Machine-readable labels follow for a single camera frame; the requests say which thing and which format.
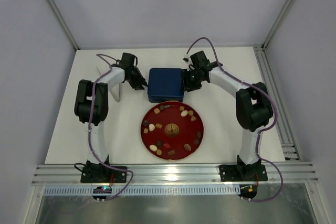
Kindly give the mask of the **metal serving tongs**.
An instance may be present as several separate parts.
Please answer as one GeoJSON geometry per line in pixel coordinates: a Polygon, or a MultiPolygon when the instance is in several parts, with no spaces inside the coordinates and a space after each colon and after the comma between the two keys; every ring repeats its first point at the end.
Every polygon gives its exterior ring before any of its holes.
{"type": "Polygon", "coordinates": [[[121,100],[121,83],[124,81],[124,70],[118,67],[113,67],[106,73],[97,68],[99,82],[106,83],[108,85],[108,91],[112,94],[115,102],[120,102],[121,100]]]}

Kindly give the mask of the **blue tin lid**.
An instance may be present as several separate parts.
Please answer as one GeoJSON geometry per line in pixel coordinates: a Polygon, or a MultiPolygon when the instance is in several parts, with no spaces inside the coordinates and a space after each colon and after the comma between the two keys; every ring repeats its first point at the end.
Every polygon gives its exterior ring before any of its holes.
{"type": "Polygon", "coordinates": [[[181,68],[151,68],[148,96],[184,96],[181,68]]]}

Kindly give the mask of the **blue chocolate tin box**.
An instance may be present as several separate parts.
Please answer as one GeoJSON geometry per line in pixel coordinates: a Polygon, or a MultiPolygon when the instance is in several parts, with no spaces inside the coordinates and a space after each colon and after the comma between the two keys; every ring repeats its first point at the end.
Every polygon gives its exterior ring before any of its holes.
{"type": "Polygon", "coordinates": [[[183,96],[176,96],[176,97],[167,97],[167,96],[148,96],[148,100],[151,103],[162,103],[167,101],[178,101],[183,102],[183,96]]]}

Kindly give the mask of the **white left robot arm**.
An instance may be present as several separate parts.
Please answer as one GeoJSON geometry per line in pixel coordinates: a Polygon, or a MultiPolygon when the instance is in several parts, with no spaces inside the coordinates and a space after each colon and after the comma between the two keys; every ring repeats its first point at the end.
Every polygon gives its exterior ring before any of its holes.
{"type": "Polygon", "coordinates": [[[104,122],[109,112],[108,94],[112,89],[128,82],[134,90],[144,90],[148,85],[138,69],[137,56],[124,52],[121,59],[105,54],[96,54],[108,69],[100,73],[95,81],[82,79],[78,83],[74,113],[87,127],[89,154],[87,161],[75,169],[81,171],[82,183],[121,183],[127,182],[131,174],[125,166],[112,166],[106,148],[104,122]]]}

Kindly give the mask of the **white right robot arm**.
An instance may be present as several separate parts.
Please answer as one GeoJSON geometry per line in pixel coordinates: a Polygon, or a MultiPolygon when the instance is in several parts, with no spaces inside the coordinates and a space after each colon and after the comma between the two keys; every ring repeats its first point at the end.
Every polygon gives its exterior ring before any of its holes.
{"type": "Polygon", "coordinates": [[[274,111],[264,83],[246,83],[225,71],[218,62],[210,62],[205,52],[186,55],[183,60],[188,68],[182,71],[184,91],[202,87],[202,82],[212,83],[235,98],[236,119],[243,129],[242,146],[233,165],[220,165],[222,182],[265,182],[265,166],[258,155],[263,132],[274,111]]]}

